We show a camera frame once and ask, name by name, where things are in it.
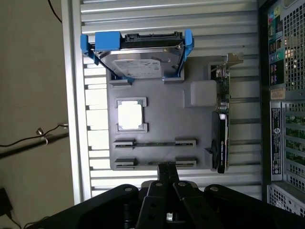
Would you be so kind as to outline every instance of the black power adapter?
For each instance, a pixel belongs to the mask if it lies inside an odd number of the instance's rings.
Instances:
[[[4,188],[0,188],[0,216],[11,214],[13,207]]]

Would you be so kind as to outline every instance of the gray mounting plate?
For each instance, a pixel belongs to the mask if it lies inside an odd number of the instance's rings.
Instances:
[[[138,166],[130,170],[155,169],[151,162],[175,161],[177,157],[197,158],[197,169],[210,169],[210,163],[205,162],[206,148],[211,147],[212,109],[206,107],[183,107],[183,91],[190,88],[192,81],[209,80],[208,65],[210,62],[223,62],[223,57],[193,57],[185,63],[185,81],[176,84],[164,84],[161,80],[135,80],[132,86],[113,88],[108,86],[108,115],[110,165],[116,170],[117,159],[136,158]],[[117,98],[146,97],[147,107],[144,107],[144,122],[148,123],[148,132],[144,134],[118,134],[116,131],[118,114]],[[116,149],[114,142],[118,139],[135,139],[145,142],[174,142],[176,138],[195,138],[196,147],[136,147],[134,149]]]

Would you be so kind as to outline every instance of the screw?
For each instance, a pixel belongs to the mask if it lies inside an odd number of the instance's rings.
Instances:
[[[219,191],[218,187],[214,187],[214,186],[211,187],[210,190],[213,191],[213,192],[218,192]]]
[[[186,183],[180,182],[178,185],[184,187],[184,186],[186,186]]]

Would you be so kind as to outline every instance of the beige wall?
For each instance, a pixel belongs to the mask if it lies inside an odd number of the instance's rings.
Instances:
[[[66,121],[62,28],[47,0],[0,1],[0,47],[0,144]],[[0,187],[22,226],[72,206],[69,140],[1,160]],[[4,227],[17,228],[2,216]]]

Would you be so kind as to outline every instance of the white label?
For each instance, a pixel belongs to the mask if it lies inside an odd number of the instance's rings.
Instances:
[[[283,88],[283,87],[282,88],[272,89],[270,91],[271,100],[285,99],[285,92],[286,92],[286,89]]]
[[[115,66],[127,77],[134,79],[161,78],[160,61],[115,60]]]

